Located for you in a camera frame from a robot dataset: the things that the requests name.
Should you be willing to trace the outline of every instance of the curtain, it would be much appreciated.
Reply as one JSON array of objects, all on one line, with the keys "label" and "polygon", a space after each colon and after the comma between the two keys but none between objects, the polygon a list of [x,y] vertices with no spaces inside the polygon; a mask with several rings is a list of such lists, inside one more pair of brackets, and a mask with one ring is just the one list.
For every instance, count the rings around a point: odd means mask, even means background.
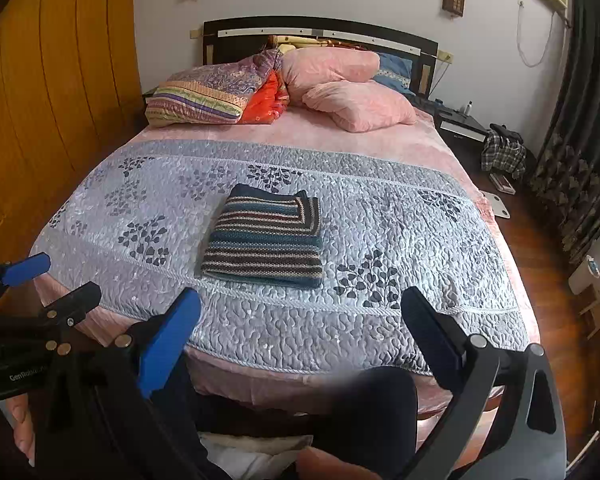
[{"label": "curtain", "polygon": [[577,264],[600,236],[600,0],[573,0],[571,21],[564,79],[530,186]]}]

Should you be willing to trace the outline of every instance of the quilted bedspread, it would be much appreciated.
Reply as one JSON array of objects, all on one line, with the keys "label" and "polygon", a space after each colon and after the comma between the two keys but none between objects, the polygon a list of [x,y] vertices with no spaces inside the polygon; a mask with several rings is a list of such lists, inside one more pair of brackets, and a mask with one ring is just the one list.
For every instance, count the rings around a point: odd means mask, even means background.
[{"label": "quilted bedspread", "polygon": [[[318,197],[321,288],[202,276],[205,239],[236,183]],[[128,144],[53,216],[39,251],[66,288],[92,280],[101,306],[135,319],[165,312],[192,286],[203,312],[189,344],[248,367],[428,373],[400,317],[400,292],[411,285],[467,333],[501,348],[528,343],[502,257],[460,184],[368,156],[214,140]]]}]

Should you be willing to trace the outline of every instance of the pink bed sheet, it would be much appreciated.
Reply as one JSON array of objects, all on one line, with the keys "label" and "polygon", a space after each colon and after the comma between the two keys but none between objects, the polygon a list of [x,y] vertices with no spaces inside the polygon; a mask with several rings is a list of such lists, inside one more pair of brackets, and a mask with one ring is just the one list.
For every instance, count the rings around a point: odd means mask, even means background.
[{"label": "pink bed sheet", "polygon": [[[540,342],[538,323],[518,268],[500,233],[489,202],[474,186],[438,135],[433,118],[420,110],[416,113],[418,121],[411,126],[396,124],[364,134],[351,134],[339,129],[325,114],[303,108],[290,108],[273,124],[175,124],[165,128],[147,127],[129,142],[159,139],[258,142],[322,152],[357,153],[447,173],[461,183],[480,211],[504,260],[529,340]],[[36,279],[36,287],[44,304],[49,304],[67,293],[64,286],[48,274]],[[77,327],[101,344],[107,345],[134,322],[136,320],[97,307]],[[198,391],[263,408],[324,412],[328,410],[330,403],[330,386],[342,379],[327,374],[289,374],[244,367],[193,348],[187,348],[187,353],[190,356],[191,378]],[[434,378],[414,374],[414,380],[418,391],[419,413],[435,412],[448,404],[451,394],[441,389]]]}]

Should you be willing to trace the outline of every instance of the white trash bin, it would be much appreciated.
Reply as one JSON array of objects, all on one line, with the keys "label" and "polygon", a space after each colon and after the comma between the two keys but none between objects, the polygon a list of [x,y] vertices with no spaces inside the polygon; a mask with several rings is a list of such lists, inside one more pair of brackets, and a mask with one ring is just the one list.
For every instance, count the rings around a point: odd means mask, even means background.
[{"label": "white trash bin", "polygon": [[577,296],[594,280],[600,277],[600,269],[595,260],[587,254],[581,264],[569,277],[569,288]]}]

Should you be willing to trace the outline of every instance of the folded sweater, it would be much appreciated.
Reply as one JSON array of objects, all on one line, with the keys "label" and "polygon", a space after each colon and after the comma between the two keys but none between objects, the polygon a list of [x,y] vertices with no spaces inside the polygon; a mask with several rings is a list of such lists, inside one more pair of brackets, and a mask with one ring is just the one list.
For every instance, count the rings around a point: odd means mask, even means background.
[{"label": "folded sweater", "polygon": [[237,184],[209,237],[202,272],[233,282],[317,288],[321,246],[317,198]]}]

